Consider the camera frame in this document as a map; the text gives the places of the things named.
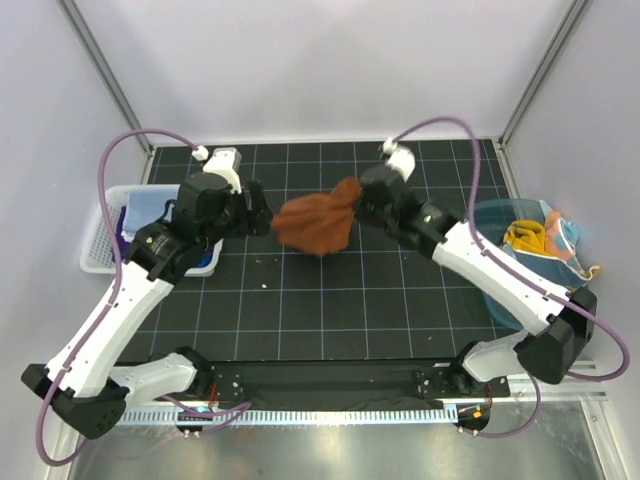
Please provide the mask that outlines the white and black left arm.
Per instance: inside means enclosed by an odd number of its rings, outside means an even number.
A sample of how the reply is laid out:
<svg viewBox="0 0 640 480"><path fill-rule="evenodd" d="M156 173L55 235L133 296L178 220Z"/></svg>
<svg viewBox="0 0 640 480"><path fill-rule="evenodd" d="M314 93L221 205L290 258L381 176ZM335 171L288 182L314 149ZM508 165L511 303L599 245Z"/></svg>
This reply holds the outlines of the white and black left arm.
<svg viewBox="0 0 640 480"><path fill-rule="evenodd" d="M260 182L234 187L224 176L197 173L141 227L116 277L69 344L47 364L30 364L22 382L80 435L105 435L123 414L173 393L208 395L212 363L184 346L153 362L117 361L145 318L204 254L226 238L265 236L273 214Z"/></svg>

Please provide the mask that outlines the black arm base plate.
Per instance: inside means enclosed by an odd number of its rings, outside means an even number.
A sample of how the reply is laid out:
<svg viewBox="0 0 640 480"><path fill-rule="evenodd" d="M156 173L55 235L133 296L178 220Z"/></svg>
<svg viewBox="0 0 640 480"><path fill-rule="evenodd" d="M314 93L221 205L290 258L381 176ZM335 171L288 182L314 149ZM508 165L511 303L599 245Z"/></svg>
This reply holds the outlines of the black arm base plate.
<svg viewBox="0 0 640 480"><path fill-rule="evenodd" d="M252 413L435 413L454 424L486 427L490 405L510 396L507 379L477 382L445 359L207 362L191 385L169 392Z"/></svg>

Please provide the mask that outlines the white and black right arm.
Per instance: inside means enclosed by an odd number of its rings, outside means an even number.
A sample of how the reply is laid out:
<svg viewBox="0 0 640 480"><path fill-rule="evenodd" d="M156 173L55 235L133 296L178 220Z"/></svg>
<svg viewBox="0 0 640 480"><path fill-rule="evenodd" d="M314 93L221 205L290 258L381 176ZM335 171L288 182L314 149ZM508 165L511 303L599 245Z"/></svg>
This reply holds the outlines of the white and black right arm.
<svg viewBox="0 0 640 480"><path fill-rule="evenodd" d="M473 233L458 212L418 199L388 165L367 170L359 183L357 221L462 276L521 325L507 337L472 342L456 356L450 382L458 394L473 396L487 382L519 373L548 384L564 379L593 335L586 316L597 305L594 294L586 288L570 292L527 269Z"/></svg>

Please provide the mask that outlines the brown towel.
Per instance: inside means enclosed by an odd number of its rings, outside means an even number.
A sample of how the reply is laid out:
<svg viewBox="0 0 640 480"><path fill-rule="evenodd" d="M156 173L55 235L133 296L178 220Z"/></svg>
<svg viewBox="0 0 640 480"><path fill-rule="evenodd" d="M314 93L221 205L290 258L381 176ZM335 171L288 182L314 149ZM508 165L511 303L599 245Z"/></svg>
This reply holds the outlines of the brown towel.
<svg viewBox="0 0 640 480"><path fill-rule="evenodd" d="M349 176L329 193L314 193L285 202L271 227L278 242L302 253L322 257L348 247L354 205L361 195L358 179Z"/></svg>

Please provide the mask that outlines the light blue bear towel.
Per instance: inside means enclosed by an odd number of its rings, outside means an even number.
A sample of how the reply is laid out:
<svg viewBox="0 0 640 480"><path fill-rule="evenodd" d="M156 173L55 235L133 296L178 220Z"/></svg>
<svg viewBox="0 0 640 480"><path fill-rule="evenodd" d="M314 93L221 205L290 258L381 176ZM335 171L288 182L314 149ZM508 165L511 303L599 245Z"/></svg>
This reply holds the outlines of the light blue bear towel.
<svg viewBox="0 0 640 480"><path fill-rule="evenodd" d="M175 200L177 195L176 185L161 189L145 188L130 191L122 223L122 237L126 241L131 241L139 229L164 217L166 202Z"/></svg>

